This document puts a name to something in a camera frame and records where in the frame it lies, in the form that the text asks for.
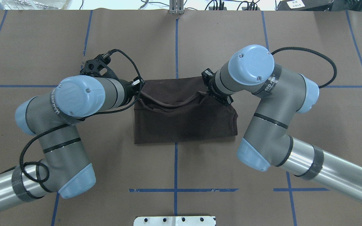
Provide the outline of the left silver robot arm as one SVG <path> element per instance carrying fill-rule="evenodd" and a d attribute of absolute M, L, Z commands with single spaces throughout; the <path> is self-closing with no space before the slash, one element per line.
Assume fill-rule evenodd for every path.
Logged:
<path fill-rule="evenodd" d="M 15 112 L 16 124 L 33 139 L 17 166 L 0 174 L 0 212 L 57 192 L 68 199 L 96 183 L 76 125 L 98 113 L 129 108 L 145 82 L 86 75 L 63 79 L 50 93 L 35 96 Z"/>

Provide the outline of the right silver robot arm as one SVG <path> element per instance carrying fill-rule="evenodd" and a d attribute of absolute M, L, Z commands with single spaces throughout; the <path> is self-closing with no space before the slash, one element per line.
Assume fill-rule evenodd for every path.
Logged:
<path fill-rule="evenodd" d="M 300 73 L 276 63 L 273 56 L 284 50 L 313 53 L 333 68 L 332 78 L 317 85 Z M 261 45 L 249 45 L 232 55 L 219 70 L 201 73 L 209 95 L 221 104 L 233 102 L 232 95 L 248 91 L 260 103 L 237 150 L 238 159 L 259 171 L 280 167 L 296 177 L 340 192 L 362 204 L 362 167 L 287 134 L 296 113 L 306 113 L 319 98 L 321 88 L 337 76 L 333 60 L 303 47 L 283 47 L 270 52 Z"/>

